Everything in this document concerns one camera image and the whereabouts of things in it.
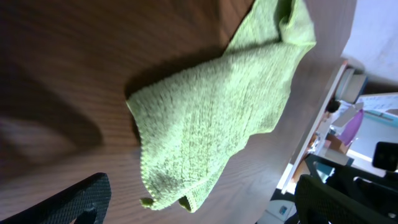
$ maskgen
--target dark brown wooden surface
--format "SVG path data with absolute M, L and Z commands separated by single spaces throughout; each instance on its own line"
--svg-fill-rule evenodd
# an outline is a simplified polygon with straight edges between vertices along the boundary
M 95 172 L 105 223 L 255 223 L 327 91 L 354 0 L 308 0 L 317 46 L 295 73 L 275 129 L 231 158 L 202 208 L 143 209 L 126 92 L 219 57 L 252 0 L 0 3 L 0 220 Z

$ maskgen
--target towel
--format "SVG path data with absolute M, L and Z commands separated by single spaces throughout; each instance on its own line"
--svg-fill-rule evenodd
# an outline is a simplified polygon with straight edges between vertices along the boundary
M 144 207 L 197 211 L 249 136 L 271 132 L 294 71 L 315 45 L 302 0 L 257 0 L 222 57 L 176 73 L 127 100 L 142 144 Z

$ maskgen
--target wood grain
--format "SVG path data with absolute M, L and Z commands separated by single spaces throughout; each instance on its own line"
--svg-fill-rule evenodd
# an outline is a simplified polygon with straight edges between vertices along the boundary
M 354 0 L 308 0 L 317 46 L 274 132 L 252 136 L 194 214 L 143 209 L 130 92 L 219 57 L 252 0 L 0 2 L 0 220 L 108 174 L 105 223 L 255 223 L 322 103 Z

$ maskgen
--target wooden table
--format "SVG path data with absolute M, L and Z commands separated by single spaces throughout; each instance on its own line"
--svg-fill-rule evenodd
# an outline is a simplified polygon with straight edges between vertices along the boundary
M 126 91 L 219 57 L 251 4 L 2 1 L 0 220 L 105 172 L 105 223 L 255 223 L 323 103 L 355 1 L 307 1 L 318 44 L 298 66 L 275 131 L 250 138 L 194 214 L 141 207 L 148 193 L 124 102 Z

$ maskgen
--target towel fold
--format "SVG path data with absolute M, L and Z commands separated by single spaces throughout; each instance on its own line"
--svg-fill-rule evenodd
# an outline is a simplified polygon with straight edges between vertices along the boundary
M 276 26 L 277 6 L 278 0 L 257 0 L 222 57 L 127 100 L 141 137 L 142 181 L 152 196 L 143 206 L 160 210 L 179 201 L 195 212 L 249 136 L 275 128 L 294 71 L 315 45 L 305 3 L 293 0 Z

